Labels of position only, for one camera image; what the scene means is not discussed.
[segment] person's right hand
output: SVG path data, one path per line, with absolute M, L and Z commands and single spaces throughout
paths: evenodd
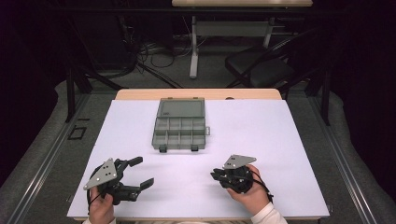
M 260 181 L 259 177 L 254 174 L 260 175 L 259 170 L 251 164 L 248 164 L 247 168 L 252 171 L 253 178 Z M 270 202 L 265 189 L 256 182 L 253 182 L 253 186 L 246 193 L 240 194 L 233 191 L 233 189 L 227 189 L 227 191 L 234 200 L 243 204 L 253 216 L 259 213 Z
M 99 195 L 97 187 L 90 189 L 90 222 L 91 224 L 108 224 L 114 220 L 113 196 L 106 194 L 105 198 Z

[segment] sleeve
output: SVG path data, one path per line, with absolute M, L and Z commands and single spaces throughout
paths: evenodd
M 108 224 L 116 224 L 116 219 L 114 218 L 110 223 Z M 82 224 L 91 224 L 90 219 L 87 218 L 87 220 L 85 220 Z
M 274 208 L 272 203 L 268 203 L 258 214 L 251 218 L 253 224 L 287 224 L 285 218 Z

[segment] plastic organizer box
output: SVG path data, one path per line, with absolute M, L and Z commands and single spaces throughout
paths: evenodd
M 205 99 L 161 99 L 155 120 L 152 145 L 160 152 L 167 149 L 205 148 Z

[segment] white tabletop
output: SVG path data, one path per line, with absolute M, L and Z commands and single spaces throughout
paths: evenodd
M 174 7 L 311 7 L 312 0 L 172 0 Z
M 151 138 L 158 100 L 112 102 L 92 150 L 68 216 L 87 216 L 86 191 L 95 167 L 109 158 L 143 162 L 128 167 L 121 182 L 138 186 L 154 177 L 137 202 L 115 206 L 118 220 L 249 219 L 245 208 L 231 199 L 210 173 L 232 154 L 257 158 L 253 162 L 275 195 L 275 207 L 285 218 L 329 215 L 318 182 L 306 157 L 289 108 L 282 100 L 206 100 L 205 149 L 153 149 Z

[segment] desk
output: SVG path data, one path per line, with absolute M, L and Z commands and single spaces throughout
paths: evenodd
M 311 7 L 312 0 L 172 0 L 174 7 Z M 197 78 L 198 35 L 265 36 L 268 47 L 274 19 L 269 21 L 197 21 L 192 16 L 192 55 L 190 78 Z
M 205 149 L 153 149 L 151 137 L 159 99 L 205 97 Z M 233 97 L 235 100 L 223 100 Z M 94 168 L 108 158 L 143 162 L 124 171 L 121 182 L 138 186 L 154 177 L 137 202 L 115 207 L 118 220 L 247 220 L 250 214 L 214 181 L 210 172 L 231 154 L 256 157 L 253 164 L 275 195 L 275 206 L 287 219 L 327 217 L 318 187 L 289 108 L 276 90 L 121 90 L 108 110 L 78 186 L 68 216 L 87 216 L 83 186 Z

